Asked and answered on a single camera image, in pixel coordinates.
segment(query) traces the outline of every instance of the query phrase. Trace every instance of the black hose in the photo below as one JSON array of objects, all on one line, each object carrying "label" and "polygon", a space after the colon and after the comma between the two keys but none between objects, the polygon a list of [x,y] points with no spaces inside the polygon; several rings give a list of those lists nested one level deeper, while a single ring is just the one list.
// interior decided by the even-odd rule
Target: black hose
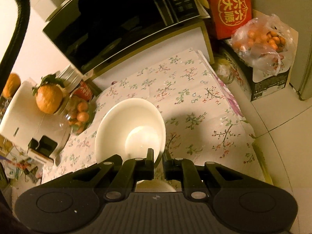
[{"label": "black hose", "polygon": [[0,62],[0,93],[7,82],[13,65],[16,61],[21,45],[25,38],[26,30],[28,27],[30,15],[30,2],[29,0],[15,0],[18,6],[18,19],[16,20],[15,30],[13,36],[7,47],[2,61]]}]

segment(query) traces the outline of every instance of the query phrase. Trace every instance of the table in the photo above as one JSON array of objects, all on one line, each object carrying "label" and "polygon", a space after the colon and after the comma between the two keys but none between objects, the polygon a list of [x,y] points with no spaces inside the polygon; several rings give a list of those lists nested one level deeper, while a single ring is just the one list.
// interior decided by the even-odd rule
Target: table
[{"label": "table", "polygon": [[[147,65],[102,92],[92,124],[82,134],[70,136],[60,164],[44,167],[42,183],[96,163],[94,144],[101,120],[115,104],[132,97],[146,99],[160,111],[166,124],[165,148],[172,158],[191,159],[197,165],[214,161],[265,180],[252,148],[252,126],[203,54],[191,48]],[[161,164],[155,178],[164,180]]]}]

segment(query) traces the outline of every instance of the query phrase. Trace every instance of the white container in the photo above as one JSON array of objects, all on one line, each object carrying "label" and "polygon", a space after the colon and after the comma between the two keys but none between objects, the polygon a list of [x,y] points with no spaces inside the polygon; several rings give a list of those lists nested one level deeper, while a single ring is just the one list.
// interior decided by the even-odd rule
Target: white container
[{"label": "white container", "polygon": [[142,98],[130,98],[116,104],[101,121],[95,139],[96,161],[114,154],[123,161],[146,158],[152,148],[156,168],[165,144],[166,127],[158,109]]}]

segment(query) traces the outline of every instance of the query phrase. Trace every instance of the white tile floor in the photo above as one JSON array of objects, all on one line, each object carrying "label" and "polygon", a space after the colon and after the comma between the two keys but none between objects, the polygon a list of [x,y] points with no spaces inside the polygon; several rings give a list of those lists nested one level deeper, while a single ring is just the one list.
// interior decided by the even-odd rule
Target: white tile floor
[{"label": "white tile floor", "polygon": [[249,102],[235,81],[228,87],[255,130],[274,184],[297,200],[292,232],[312,233],[312,99],[300,100],[287,86]]}]

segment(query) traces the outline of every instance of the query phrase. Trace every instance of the microwave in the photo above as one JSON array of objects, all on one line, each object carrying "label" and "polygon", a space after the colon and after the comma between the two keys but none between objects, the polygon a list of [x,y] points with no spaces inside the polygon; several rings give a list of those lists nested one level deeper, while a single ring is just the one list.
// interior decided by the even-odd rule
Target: microwave
[{"label": "microwave", "polygon": [[197,16],[194,0],[66,0],[43,32],[86,74],[140,40]]}]

